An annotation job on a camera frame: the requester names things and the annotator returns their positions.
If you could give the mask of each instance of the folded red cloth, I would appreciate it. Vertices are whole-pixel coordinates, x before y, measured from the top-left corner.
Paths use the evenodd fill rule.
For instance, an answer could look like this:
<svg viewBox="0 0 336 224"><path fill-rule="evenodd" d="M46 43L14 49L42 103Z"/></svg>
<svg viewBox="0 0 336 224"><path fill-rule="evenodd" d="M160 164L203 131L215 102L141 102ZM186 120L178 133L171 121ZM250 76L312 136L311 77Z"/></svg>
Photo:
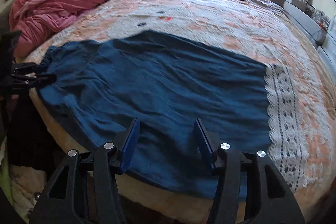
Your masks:
<svg viewBox="0 0 336 224"><path fill-rule="evenodd" d="M15 57L25 57L51 35L75 22L85 10L107 0L16 0L9 15L11 31L22 35L14 51Z"/></svg>

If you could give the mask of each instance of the bedspread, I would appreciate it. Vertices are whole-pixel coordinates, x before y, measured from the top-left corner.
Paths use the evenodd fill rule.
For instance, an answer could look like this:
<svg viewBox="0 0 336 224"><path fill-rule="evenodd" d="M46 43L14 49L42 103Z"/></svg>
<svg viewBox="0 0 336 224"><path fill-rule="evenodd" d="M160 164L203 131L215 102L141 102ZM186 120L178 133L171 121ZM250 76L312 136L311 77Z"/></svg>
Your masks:
<svg viewBox="0 0 336 224"><path fill-rule="evenodd" d="M280 7L268 0L111 0L41 45L27 59L40 63L49 46L94 39L103 42L151 29L207 45L222 47L265 64L283 64L298 91L298 130L289 136L285 102L270 113L268 154L306 217L330 188L335 177L335 87L313 45L290 22ZM50 116L31 91L31 97L56 142L63 150L78 145ZM193 198L145 185L130 177L118 178L121 194L146 207L187 223L199 222L210 200Z"/></svg>

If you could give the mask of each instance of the mattress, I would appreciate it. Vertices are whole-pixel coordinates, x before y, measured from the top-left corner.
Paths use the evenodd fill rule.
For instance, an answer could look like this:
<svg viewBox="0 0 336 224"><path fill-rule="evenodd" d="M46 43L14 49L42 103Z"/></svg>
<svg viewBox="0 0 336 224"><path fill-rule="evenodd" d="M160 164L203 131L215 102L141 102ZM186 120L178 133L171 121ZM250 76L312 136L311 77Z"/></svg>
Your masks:
<svg viewBox="0 0 336 224"><path fill-rule="evenodd" d="M225 48L265 64L283 64L291 71L299 101L297 143L287 141L281 130L271 130L273 144L268 153L276 159L278 168L283 166L282 175L287 181L300 174L290 187L305 218L310 219L314 206L328 193L335 178L336 89L313 45L272 2L111 0L82 15L25 61L40 63L51 45L84 39L104 42L147 29ZM85 147L51 117L34 89L30 96L59 146L65 152L85 152ZM276 115L269 115L270 124L276 122ZM279 126L285 130L287 125L282 122ZM127 175L118 176L117 184L121 195L183 223L200 223L212 205L212 200L168 192ZM242 218L243 214L241 203L238 215Z"/></svg>

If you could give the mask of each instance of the bed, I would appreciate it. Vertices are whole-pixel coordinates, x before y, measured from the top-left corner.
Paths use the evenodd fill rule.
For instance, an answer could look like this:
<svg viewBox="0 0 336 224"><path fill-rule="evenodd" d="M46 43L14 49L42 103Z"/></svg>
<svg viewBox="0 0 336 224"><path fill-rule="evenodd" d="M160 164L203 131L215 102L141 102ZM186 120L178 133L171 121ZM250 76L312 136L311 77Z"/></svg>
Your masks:
<svg viewBox="0 0 336 224"><path fill-rule="evenodd" d="M291 187L306 220L309 220L314 214L314 206L328 193L336 176L336 89L313 45L272 2L111 0L82 15L24 61L40 63L51 45L58 47L69 41L85 39L103 42L130 37L147 29L222 47L265 64L282 64L292 71L298 97L299 129L296 134L300 149L295 150L296 145L286 143L283 135L276 131L270 133L273 144L269 149L282 158L285 165L296 167L284 168L283 175L286 180L297 176L296 185ZM30 96L63 151L87 151L51 117L36 90L31 89ZM281 153L281 148L286 149L287 154ZM200 223L212 205L210 199L172 193L128 175L119 176L117 184L119 193L126 198L183 223ZM241 203L240 219L243 214L244 203Z"/></svg>

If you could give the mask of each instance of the fluffy blanket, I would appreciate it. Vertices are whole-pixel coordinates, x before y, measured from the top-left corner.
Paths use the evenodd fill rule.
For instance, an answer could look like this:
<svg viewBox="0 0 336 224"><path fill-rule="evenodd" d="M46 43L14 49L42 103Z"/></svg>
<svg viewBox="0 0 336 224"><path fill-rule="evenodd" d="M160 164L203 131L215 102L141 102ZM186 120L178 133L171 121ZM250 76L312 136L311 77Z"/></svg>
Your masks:
<svg viewBox="0 0 336 224"><path fill-rule="evenodd" d="M84 11L107 0L16 0L9 15L11 31L21 30L15 57L25 57L45 42L74 23Z"/></svg>

